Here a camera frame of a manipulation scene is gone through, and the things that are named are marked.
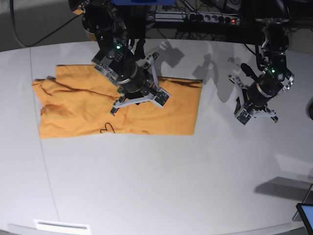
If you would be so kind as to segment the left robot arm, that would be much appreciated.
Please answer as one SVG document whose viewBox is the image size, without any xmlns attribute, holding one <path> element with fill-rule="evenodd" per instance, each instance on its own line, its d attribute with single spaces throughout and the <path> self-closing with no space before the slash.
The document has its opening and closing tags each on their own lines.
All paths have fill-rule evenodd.
<svg viewBox="0 0 313 235">
<path fill-rule="evenodd" d="M 255 46 L 257 67 L 262 74 L 256 75 L 249 65 L 242 63 L 242 71 L 253 79 L 253 83 L 247 86 L 239 77 L 229 78 L 238 91 L 234 116 L 242 124 L 253 117 L 277 121 L 277 114 L 268 108 L 268 102 L 289 90 L 294 80 L 287 68 L 289 39 L 283 29 L 283 24 L 290 20 L 287 5 L 282 0 L 255 0 L 253 7 L 255 20 L 264 34 L 262 44 Z"/>
</svg>

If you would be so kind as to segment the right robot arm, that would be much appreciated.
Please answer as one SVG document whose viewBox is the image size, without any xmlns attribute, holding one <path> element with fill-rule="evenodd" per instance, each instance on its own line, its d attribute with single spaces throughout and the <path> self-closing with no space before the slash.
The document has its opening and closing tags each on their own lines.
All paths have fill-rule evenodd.
<svg viewBox="0 0 313 235">
<path fill-rule="evenodd" d="M 109 0 L 70 0 L 72 12 L 83 13 L 82 24 L 88 36 L 99 45 L 92 59 L 96 70 L 105 76 L 124 99 L 156 95 L 149 66 L 139 66 L 145 59 L 145 39 L 135 40 L 137 26 L 133 6 L 117 6 Z"/>
</svg>

